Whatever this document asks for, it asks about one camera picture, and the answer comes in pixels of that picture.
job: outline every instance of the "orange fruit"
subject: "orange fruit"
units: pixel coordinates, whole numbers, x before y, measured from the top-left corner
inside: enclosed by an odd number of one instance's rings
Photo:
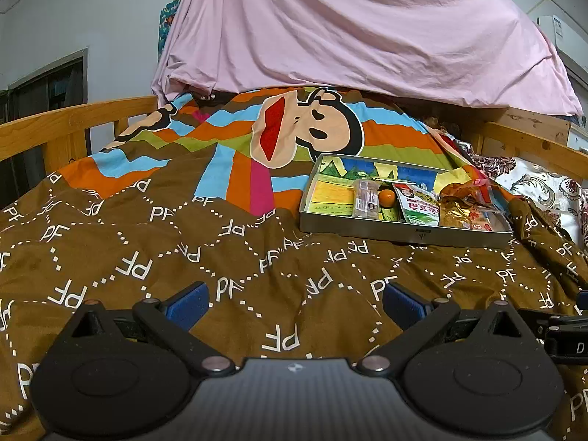
[[[396,202],[396,194],[394,194],[394,191],[391,189],[384,189],[377,195],[377,199],[380,201],[380,207],[390,209],[390,207]]]

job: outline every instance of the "ribbed gray surface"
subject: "ribbed gray surface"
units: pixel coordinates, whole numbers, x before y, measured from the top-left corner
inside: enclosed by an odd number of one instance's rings
[[[296,364],[302,369],[292,370]],[[48,441],[65,440],[50,434]],[[415,415],[388,380],[344,360],[249,360],[204,381],[173,421],[140,441],[465,441]],[[517,438],[551,441],[544,433]]]

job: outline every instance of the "metal screw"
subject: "metal screw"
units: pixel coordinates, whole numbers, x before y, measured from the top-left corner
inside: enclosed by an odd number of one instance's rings
[[[371,372],[383,372],[390,368],[390,360],[384,356],[371,355],[362,360],[362,366]]]
[[[210,372],[221,372],[230,368],[231,361],[224,356],[209,356],[202,361],[202,367]]]

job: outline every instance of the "pink cloth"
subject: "pink cloth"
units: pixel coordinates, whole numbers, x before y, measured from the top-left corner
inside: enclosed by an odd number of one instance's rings
[[[333,85],[581,114],[554,46],[510,0],[182,0],[152,84]]]

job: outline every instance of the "light blue stripe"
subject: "light blue stripe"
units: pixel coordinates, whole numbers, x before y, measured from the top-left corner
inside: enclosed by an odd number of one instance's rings
[[[186,93],[186,94],[178,96],[176,99],[174,99],[172,104],[177,109],[181,109],[181,108],[183,108],[184,104],[187,104],[190,101],[192,101],[192,95],[190,93]]]
[[[251,105],[247,109],[235,113],[229,113],[221,109],[209,117],[207,122],[213,126],[217,126],[217,128],[222,128],[230,125],[234,121],[255,121],[259,116],[260,109],[261,104]]]
[[[272,178],[272,190],[274,192],[283,192],[290,189],[304,190],[308,176],[295,176],[293,178]]]
[[[230,172],[233,169],[234,149],[217,144],[215,155],[208,163],[196,188],[196,197],[220,197],[226,199]]]
[[[346,106],[358,116],[361,122],[373,119],[376,124],[408,126],[423,134],[428,134],[422,122],[412,119],[407,114],[399,114],[383,107],[367,107],[364,102],[346,103]]]
[[[150,171],[154,168],[162,168],[171,160],[157,160],[148,156],[141,156],[129,162],[126,154],[120,149],[113,149],[108,153],[99,152],[92,154],[90,157],[98,166],[101,174],[107,178],[119,178],[133,171]]]
[[[195,128],[193,126],[188,126],[187,124],[184,124],[181,121],[176,121],[175,119],[172,119],[167,129],[171,129],[179,136],[185,136],[188,133],[194,131]]]

